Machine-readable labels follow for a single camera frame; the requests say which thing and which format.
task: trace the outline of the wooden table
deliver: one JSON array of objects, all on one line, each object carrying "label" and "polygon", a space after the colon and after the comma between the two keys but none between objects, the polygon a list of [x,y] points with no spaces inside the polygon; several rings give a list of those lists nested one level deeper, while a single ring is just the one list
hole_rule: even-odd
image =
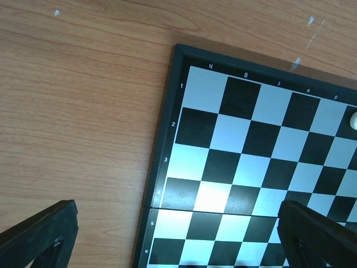
[{"label": "wooden table", "polygon": [[1,0],[0,231],[75,199],[70,267],[129,267],[172,45],[288,71],[300,58],[292,71],[356,87],[356,14],[354,0]]}]

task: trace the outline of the board frame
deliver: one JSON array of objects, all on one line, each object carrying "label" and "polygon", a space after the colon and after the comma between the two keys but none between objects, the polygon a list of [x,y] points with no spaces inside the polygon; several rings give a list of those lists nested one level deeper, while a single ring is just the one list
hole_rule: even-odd
[{"label": "board frame", "polygon": [[197,66],[252,82],[270,84],[295,92],[357,106],[357,91],[350,88],[184,44],[176,44],[172,52],[165,96],[156,133],[156,142],[153,146],[138,223],[132,267],[146,267],[148,262],[149,253],[146,251],[150,251],[157,210],[160,208],[159,200],[163,194],[163,183],[165,183],[163,181],[166,179],[160,173],[165,173],[166,177],[176,133],[176,127],[172,126],[172,123],[176,122],[175,125],[177,126],[179,121],[185,83],[190,66]]}]

